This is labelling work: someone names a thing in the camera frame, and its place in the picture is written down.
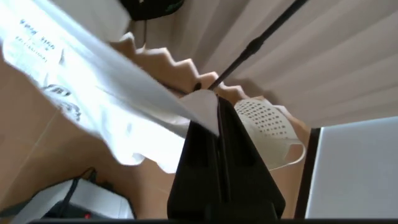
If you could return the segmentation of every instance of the curtain fold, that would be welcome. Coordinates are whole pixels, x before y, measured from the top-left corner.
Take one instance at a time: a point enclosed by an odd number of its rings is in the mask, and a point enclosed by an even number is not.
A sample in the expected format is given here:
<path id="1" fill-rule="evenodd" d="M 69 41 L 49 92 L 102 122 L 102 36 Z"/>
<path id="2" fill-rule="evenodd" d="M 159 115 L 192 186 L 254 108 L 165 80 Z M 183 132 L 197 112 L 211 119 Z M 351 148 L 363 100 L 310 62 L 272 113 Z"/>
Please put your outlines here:
<path id="1" fill-rule="evenodd" d="M 147 46 L 222 73 L 293 0 L 186 0 Z M 137 42 L 143 25 L 134 24 Z M 398 115 L 398 1 L 309 0 L 225 80 L 313 127 Z"/>

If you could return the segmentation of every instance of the curtain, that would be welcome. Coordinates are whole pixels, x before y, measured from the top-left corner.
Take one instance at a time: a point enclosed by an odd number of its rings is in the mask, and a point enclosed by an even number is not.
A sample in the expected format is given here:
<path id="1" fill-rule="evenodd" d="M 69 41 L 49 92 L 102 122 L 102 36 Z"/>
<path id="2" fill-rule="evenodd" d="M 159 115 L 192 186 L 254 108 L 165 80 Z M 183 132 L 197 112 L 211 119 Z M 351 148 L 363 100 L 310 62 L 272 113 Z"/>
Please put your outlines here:
<path id="1" fill-rule="evenodd" d="M 222 73 L 293 0 L 186 0 L 147 21 L 148 48 Z M 144 22 L 132 25 L 143 44 Z M 224 82 L 312 127 L 398 115 L 398 1 L 309 0 Z"/>

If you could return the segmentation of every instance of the black pole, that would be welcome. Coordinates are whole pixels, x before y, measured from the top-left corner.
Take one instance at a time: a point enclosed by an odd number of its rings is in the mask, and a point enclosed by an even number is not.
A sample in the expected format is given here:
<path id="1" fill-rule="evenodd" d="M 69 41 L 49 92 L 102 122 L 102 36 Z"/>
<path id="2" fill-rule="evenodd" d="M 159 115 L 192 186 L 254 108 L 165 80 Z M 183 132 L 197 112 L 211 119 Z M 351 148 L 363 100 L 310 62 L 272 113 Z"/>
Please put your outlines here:
<path id="1" fill-rule="evenodd" d="M 212 90 L 216 88 L 225 78 L 227 78 L 238 66 L 240 66 L 251 55 L 255 54 L 266 41 L 283 23 L 293 16 L 308 0 L 296 0 L 292 5 L 282 13 L 278 19 L 272 23 L 259 37 L 250 41 L 249 45 L 244 49 L 241 55 L 218 77 L 208 88 Z"/>

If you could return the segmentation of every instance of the white plastic bag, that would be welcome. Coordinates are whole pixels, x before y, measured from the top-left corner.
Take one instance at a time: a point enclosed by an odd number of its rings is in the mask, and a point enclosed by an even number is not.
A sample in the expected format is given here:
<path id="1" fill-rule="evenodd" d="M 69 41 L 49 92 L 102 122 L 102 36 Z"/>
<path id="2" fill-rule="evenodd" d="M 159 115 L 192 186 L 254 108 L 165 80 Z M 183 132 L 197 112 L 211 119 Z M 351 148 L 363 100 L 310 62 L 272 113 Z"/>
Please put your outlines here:
<path id="1" fill-rule="evenodd" d="M 122 164 L 148 157 L 175 172 L 189 121 L 218 135 L 217 98 L 178 99 L 46 0 L 0 2 L 2 52 L 80 128 Z"/>

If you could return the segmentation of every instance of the brown floor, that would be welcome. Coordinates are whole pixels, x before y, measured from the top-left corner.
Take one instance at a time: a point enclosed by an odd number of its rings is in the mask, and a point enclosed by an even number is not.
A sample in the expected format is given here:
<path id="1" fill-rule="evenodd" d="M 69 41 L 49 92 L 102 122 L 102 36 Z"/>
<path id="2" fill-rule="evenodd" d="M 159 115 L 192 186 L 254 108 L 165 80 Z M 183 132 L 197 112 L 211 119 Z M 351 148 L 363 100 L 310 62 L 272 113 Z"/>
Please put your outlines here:
<path id="1" fill-rule="evenodd" d="M 174 175 L 156 163 L 118 164 L 105 144 L 76 128 L 31 85 L 0 62 L 0 209 L 23 201 L 52 183 L 94 166 L 100 180 L 131 200 L 138 218 L 166 218 Z M 303 163 L 272 172 L 294 214 Z"/>

